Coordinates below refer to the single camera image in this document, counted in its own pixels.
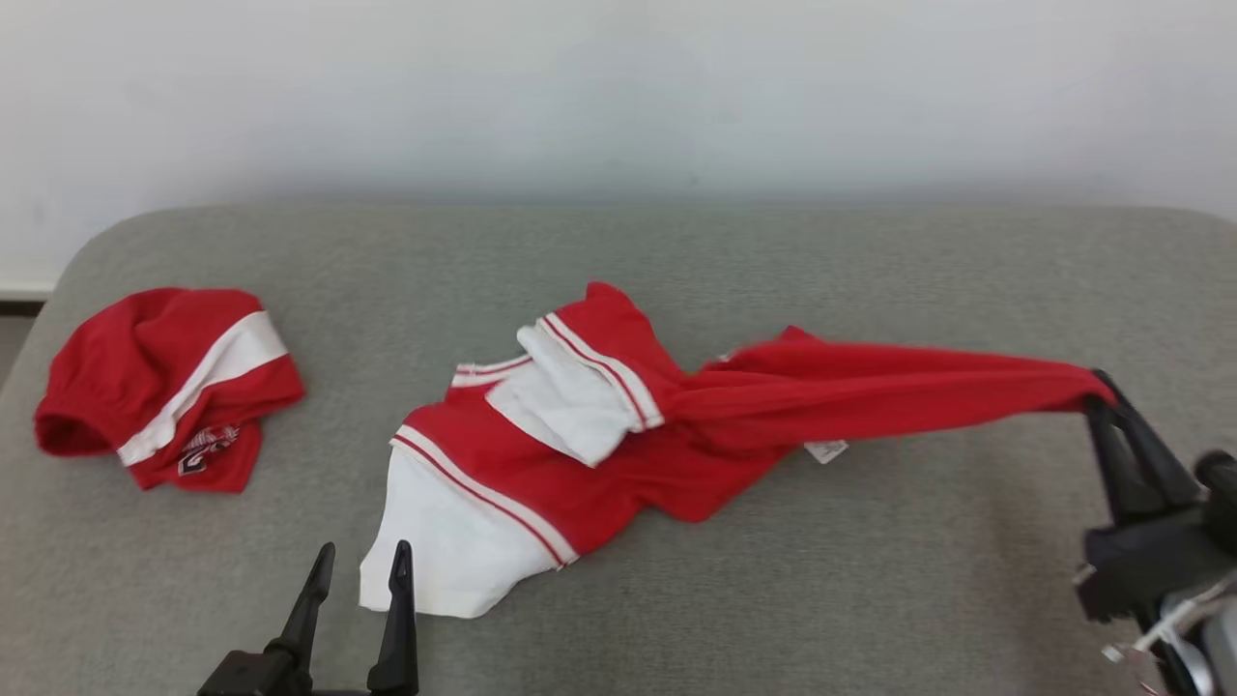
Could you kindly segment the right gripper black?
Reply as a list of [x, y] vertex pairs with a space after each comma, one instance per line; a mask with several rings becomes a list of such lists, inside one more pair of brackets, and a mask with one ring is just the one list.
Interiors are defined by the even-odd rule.
[[1202, 525], [1200, 485], [1103, 370], [1095, 376], [1115, 404], [1087, 396], [1085, 417], [1110, 525], [1084, 535], [1089, 572], [1077, 581], [1087, 621], [1149, 621], [1166, 595], [1237, 572]]

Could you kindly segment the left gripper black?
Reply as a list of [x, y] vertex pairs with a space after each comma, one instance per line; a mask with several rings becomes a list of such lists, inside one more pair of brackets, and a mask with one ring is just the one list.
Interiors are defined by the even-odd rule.
[[[286, 653], [294, 668], [309, 668], [320, 605], [332, 588], [336, 546], [327, 541], [294, 600], [281, 634], [267, 644], [268, 653]], [[397, 543], [388, 574], [388, 616], [379, 659], [367, 671], [367, 690], [313, 690], [309, 696], [418, 695], [418, 630], [414, 603], [414, 551]]]

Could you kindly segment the red shorts with white stripe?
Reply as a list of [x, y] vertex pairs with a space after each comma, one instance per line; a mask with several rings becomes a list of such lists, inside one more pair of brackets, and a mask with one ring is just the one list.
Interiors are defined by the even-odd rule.
[[238, 494], [262, 419], [304, 394], [256, 295], [163, 287], [80, 323], [49, 363], [33, 430], [57, 457], [116, 455], [142, 490]]

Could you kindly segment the red jersey with white sleeves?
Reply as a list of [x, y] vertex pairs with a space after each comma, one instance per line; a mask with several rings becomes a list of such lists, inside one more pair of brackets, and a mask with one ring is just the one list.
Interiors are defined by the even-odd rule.
[[601, 549], [644, 509], [706, 520], [800, 448], [1116, 402], [1068, 362], [829, 342], [795, 328], [685, 370], [644, 313], [600, 282], [516, 339], [512, 360], [459, 363], [445, 396], [390, 439], [362, 608], [392, 603], [402, 541], [416, 608], [473, 621], [521, 581]]

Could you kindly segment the grey fabric sofa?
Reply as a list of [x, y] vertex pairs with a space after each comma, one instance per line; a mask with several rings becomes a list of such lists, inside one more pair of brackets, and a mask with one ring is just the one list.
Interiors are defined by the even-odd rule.
[[[213, 206], [71, 261], [0, 389], [0, 696], [178, 696], [281, 630], [324, 541], [315, 682], [360, 689], [388, 436], [456, 363], [614, 283], [685, 368], [795, 325], [1107, 370], [1180, 457], [1237, 454], [1237, 223], [1197, 211]], [[40, 451], [71, 331], [134, 291], [259, 295], [306, 401], [244, 494]], [[646, 512], [480, 621], [424, 617], [429, 696], [1144, 696], [1071, 581], [1108, 519], [1085, 422], [795, 450], [705, 523]]]

